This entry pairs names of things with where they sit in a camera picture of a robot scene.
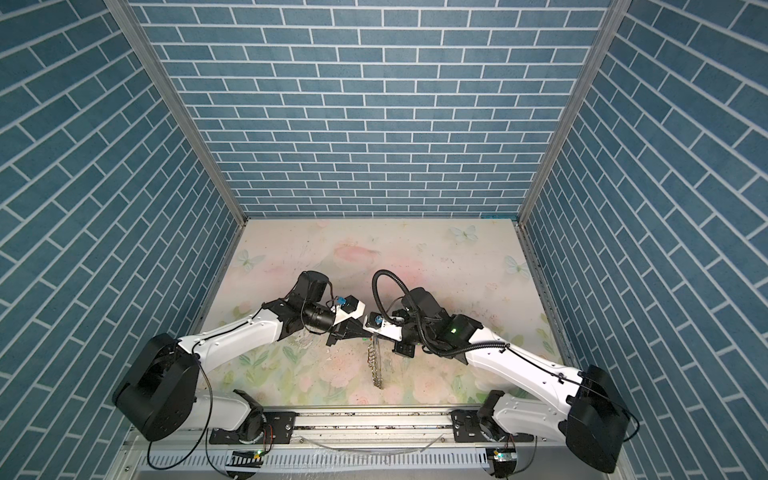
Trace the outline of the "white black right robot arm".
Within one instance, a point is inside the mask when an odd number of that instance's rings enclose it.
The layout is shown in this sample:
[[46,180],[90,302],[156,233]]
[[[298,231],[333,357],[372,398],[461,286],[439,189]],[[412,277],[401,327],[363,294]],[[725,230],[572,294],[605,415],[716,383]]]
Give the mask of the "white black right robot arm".
[[546,404],[545,410],[528,408],[509,394],[492,391],[478,413],[487,436],[552,438],[593,469],[615,471],[622,447],[639,433],[640,421],[606,370],[596,365],[579,370],[533,354],[471,317],[448,313],[431,293],[408,288],[390,270],[376,271],[371,289],[377,333],[392,326],[396,343],[493,373]]

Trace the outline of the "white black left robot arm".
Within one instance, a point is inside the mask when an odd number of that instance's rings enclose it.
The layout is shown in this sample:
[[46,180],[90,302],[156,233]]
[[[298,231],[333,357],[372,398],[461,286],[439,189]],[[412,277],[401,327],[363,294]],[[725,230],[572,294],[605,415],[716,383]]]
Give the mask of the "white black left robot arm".
[[214,391],[210,372],[258,347],[299,332],[329,334],[347,322],[358,322],[365,305],[354,296],[323,299],[329,278],[302,272],[283,297],[230,325],[174,338],[151,338],[112,395],[116,408],[150,442],[179,429],[219,429],[240,443],[265,438],[263,407],[242,390]]

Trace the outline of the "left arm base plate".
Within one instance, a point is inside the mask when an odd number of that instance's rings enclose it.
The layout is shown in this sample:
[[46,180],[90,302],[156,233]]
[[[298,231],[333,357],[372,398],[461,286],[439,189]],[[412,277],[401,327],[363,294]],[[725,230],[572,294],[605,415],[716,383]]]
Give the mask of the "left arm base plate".
[[209,437],[212,445],[273,445],[289,444],[297,413],[267,411],[252,414],[234,431],[214,429]]

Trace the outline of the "large metal keyring band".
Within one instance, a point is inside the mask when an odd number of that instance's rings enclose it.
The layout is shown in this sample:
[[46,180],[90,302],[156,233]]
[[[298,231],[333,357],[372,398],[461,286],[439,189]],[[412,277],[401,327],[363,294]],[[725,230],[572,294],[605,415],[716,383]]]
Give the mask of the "large metal keyring band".
[[371,379],[373,385],[382,390],[383,389],[383,376],[381,366],[381,351],[379,336],[373,335],[367,346],[367,364],[370,369]]

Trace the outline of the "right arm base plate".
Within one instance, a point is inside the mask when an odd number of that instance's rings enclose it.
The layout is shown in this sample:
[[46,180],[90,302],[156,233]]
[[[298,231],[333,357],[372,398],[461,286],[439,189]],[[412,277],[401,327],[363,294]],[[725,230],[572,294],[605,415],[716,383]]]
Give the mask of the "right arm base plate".
[[532,442],[531,434],[509,434],[494,421],[480,418],[477,409],[455,409],[449,413],[453,438],[456,443],[503,443]]

